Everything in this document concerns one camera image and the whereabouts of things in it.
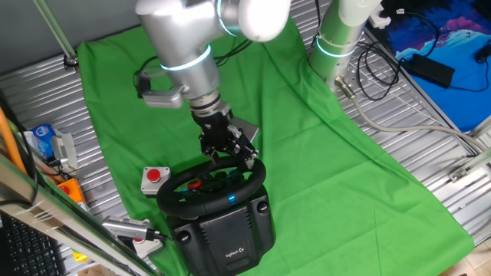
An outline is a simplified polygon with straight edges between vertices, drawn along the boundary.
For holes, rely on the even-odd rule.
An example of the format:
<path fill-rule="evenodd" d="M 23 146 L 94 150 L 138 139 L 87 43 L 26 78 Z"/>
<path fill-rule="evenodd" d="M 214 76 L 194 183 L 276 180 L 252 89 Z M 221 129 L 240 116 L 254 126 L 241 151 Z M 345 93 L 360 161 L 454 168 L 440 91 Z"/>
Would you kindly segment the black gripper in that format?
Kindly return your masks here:
<path fill-rule="evenodd" d="M 233 118 L 231 110 L 226 114 L 217 112 L 205 117 L 198 117 L 192 113 L 192 118 L 202 130 L 199 135 L 201 153 L 208 156 L 212 164 L 217 164 L 217 152 L 221 152 L 239 156 L 248 169 L 254 166 L 259 151 L 252 145 L 243 129 L 228 129 Z"/>

